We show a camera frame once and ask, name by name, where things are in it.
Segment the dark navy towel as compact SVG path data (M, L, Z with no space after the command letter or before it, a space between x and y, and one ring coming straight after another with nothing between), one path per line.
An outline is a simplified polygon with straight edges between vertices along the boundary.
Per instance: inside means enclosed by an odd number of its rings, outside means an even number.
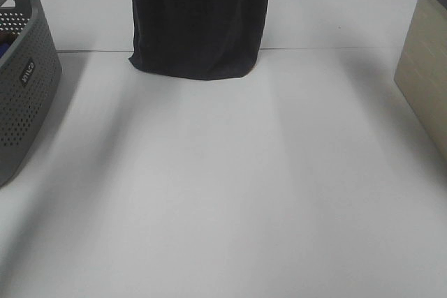
M132 0L132 66L192 80L244 77L255 66L268 0Z

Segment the grey perforated plastic basket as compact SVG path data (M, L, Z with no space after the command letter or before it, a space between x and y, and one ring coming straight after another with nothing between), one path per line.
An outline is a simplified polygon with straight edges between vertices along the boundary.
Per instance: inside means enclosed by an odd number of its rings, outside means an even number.
M41 0L1 9L1 184L17 173L48 114L62 74Z

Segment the beige bin with grey rim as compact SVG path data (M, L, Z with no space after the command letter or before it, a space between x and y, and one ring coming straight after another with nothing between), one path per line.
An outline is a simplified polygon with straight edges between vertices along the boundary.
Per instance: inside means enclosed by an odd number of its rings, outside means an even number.
M394 80L446 157L446 0L417 0Z

